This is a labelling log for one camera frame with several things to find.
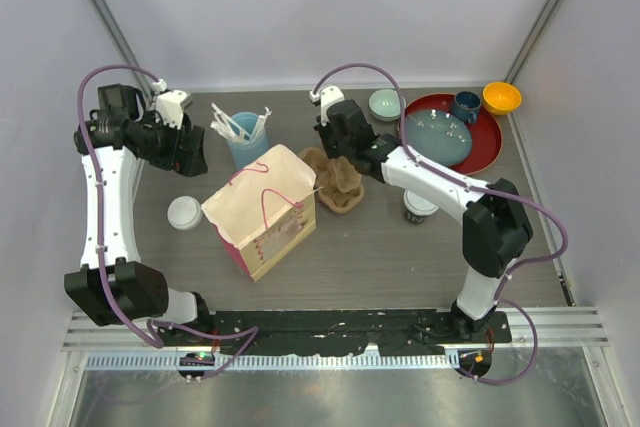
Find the brown cardboard cup carrier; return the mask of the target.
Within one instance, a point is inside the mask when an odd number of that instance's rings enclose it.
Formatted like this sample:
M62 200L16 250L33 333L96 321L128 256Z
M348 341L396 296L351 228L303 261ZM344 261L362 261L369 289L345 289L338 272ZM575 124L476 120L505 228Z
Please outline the brown cardboard cup carrier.
M315 172L319 200L329 210L346 214L362 201L362 175L345 157L331 159L319 147L306 148L298 156Z

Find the pink kraft paper bag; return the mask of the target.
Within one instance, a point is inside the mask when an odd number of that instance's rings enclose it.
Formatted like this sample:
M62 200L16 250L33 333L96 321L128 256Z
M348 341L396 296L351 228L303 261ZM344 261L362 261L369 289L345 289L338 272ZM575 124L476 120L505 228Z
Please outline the pink kraft paper bag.
M282 144L237 171L201 209L239 269L258 281L316 228L316 174Z

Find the black paper coffee cup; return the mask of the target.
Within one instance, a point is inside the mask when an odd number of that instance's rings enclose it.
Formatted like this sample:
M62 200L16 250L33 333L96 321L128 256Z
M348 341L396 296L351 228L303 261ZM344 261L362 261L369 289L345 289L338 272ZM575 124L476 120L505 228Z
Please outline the black paper coffee cup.
M426 218L436 213L438 210L437 207L421 209L421 208L413 208L411 206L404 206L404 216L405 218L414 224L421 224L424 222Z

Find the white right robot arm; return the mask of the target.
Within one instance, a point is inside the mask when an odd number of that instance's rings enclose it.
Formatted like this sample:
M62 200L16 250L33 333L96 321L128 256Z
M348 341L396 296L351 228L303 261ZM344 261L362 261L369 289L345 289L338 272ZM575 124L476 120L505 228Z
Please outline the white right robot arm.
M461 229L467 273L450 309L450 338L472 342L483 335L496 309L506 271L521 257L533 229L518 191L506 179L492 184L419 157L401 139L377 134L353 100L320 101L314 126L330 158L346 158L356 170L435 205Z

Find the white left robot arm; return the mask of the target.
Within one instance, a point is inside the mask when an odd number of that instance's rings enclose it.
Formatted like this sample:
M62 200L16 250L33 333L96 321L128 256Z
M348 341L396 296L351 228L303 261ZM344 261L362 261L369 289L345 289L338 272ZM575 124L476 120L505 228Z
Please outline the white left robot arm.
M74 144L87 187L80 268L64 278L71 300L98 326L149 319L165 342L205 344L214 321L196 292L176 291L145 265L134 231L134 202L145 165L185 177L207 172L204 130L186 111L191 96L159 89L146 102L123 84L98 90L98 108L81 112Z

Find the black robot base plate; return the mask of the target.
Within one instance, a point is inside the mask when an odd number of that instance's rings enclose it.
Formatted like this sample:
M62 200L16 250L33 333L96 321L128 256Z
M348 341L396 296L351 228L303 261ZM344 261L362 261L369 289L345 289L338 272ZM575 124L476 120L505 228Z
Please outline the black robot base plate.
M480 331L462 337L451 314L436 309L218 311L207 328L216 340L195 336L174 326L154 322L167 346L214 346L231 355L246 341L244 331L257 335L244 353L258 356L346 357L362 355L373 344L384 356L435 354L449 344L508 344L512 334L507 315L498 311Z

